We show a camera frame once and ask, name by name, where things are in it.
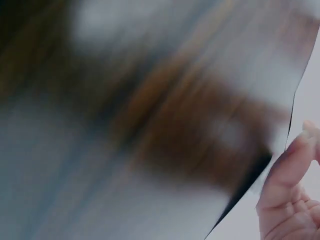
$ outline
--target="hand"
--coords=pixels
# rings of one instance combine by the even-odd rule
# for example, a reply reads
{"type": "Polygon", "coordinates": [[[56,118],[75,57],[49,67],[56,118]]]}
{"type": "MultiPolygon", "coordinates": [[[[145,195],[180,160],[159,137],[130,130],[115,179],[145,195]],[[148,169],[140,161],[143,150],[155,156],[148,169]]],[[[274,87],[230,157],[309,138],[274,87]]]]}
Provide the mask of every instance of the hand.
{"type": "Polygon", "coordinates": [[[320,130],[306,121],[272,167],[256,208],[262,240],[320,240],[320,202],[300,184],[311,162],[320,162],[319,143],[320,130]]]}

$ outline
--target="blurred brown object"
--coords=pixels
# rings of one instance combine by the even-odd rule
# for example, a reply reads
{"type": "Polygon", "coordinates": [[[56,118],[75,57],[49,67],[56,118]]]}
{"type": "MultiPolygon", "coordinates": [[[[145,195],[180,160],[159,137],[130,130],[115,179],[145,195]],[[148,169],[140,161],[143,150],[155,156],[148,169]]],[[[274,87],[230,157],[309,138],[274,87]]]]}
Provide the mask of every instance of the blurred brown object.
{"type": "Polygon", "coordinates": [[[302,5],[4,1],[0,238],[203,239],[286,137],[302,5]]]}

